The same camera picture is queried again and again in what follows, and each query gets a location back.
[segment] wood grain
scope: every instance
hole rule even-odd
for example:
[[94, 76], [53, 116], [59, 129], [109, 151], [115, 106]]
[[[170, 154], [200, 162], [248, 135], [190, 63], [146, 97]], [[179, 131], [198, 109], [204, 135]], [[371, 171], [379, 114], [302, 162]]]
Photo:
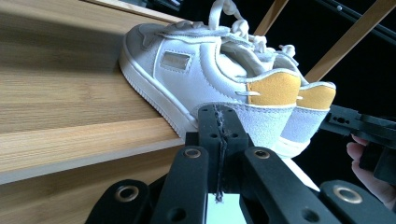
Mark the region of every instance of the wood grain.
[[174, 17], [168, 14], [161, 13], [159, 11], [151, 10], [145, 7], [135, 6], [133, 4], [121, 2], [118, 0], [86, 0], [88, 2], [92, 2], [105, 7], [112, 7], [119, 10], [127, 11], [134, 13], [136, 15], [141, 15], [149, 18], [153, 18], [159, 21], [167, 21], [167, 22], [177, 22], [184, 21], [181, 18]]
[[178, 147], [0, 185], [0, 223], [84, 223], [122, 179], [147, 184], [169, 171]]
[[271, 7], [268, 9], [264, 18], [262, 18], [262, 21], [254, 32], [254, 35], [267, 34], [268, 30], [274, 24], [276, 18], [279, 16], [280, 12], [282, 12], [283, 8], [288, 2], [289, 0], [275, 0]]
[[376, 0], [306, 74], [305, 79], [315, 82], [324, 78], [395, 7], [396, 0]]
[[0, 21], [0, 184], [182, 144], [118, 65], [166, 22], [75, 0], [3, 0]]

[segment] metal bolt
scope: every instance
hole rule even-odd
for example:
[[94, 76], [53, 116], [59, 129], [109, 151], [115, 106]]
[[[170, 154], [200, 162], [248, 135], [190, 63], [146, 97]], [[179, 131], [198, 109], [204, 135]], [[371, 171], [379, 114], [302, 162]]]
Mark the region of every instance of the metal bolt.
[[349, 189], [342, 186], [334, 186], [332, 192], [341, 200], [347, 203], [361, 203], [363, 198], [353, 189]]
[[254, 151], [254, 155], [259, 159], [268, 159], [270, 158], [270, 154], [265, 150], [256, 150]]
[[184, 151], [184, 156], [190, 159], [195, 159], [201, 156], [201, 151], [195, 148], [187, 148]]
[[120, 203], [128, 203], [133, 201], [138, 194], [139, 188], [129, 185], [119, 187], [114, 196]]

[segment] shoe sole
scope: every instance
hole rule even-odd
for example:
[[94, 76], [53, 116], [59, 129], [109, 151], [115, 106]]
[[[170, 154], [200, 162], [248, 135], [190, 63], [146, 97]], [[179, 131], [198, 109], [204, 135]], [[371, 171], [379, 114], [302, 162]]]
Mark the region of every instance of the shoe sole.
[[119, 58], [120, 69], [131, 86], [151, 104], [171, 125], [178, 136], [185, 140], [187, 132], [196, 132], [195, 118], [160, 82], [151, 77], [134, 60], [123, 39]]

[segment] black mount arm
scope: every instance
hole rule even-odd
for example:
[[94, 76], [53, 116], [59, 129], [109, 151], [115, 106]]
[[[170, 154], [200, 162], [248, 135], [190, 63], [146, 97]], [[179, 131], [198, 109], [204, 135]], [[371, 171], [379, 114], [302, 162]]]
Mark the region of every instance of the black mount arm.
[[207, 193], [239, 193], [247, 223], [392, 223], [396, 216], [345, 181], [306, 187], [270, 149], [254, 147], [236, 113], [222, 105], [199, 110], [199, 132], [167, 176], [147, 186], [122, 180], [92, 209], [87, 223], [205, 223]]

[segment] finger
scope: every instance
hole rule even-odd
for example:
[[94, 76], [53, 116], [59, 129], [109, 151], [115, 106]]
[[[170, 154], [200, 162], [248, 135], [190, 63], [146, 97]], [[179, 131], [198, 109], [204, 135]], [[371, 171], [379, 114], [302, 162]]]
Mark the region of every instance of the finger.
[[353, 135], [353, 134], [352, 134], [352, 138], [353, 138], [353, 140], [355, 140], [357, 143], [362, 144], [362, 145], [364, 145], [364, 146], [367, 146], [367, 144], [369, 143], [369, 141], [367, 141], [367, 140], [365, 140], [365, 139], [362, 139], [362, 138], [359, 138], [359, 137], [357, 137], [357, 136], [355, 136], [355, 135]]
[[387, 182], [374, 178], [372, 172], [362, 170], [358, 161], [352, 162], [352, 171], [361, 183], [366, 186], [384, 205], [391, 209], [396, 201], [396, 189]]
[[361, 154], [363, 153], [364, 146], [359, 143], [348, 143], [346, 144], [346, 152], [354, 161], [359, 161], [361, 159]]

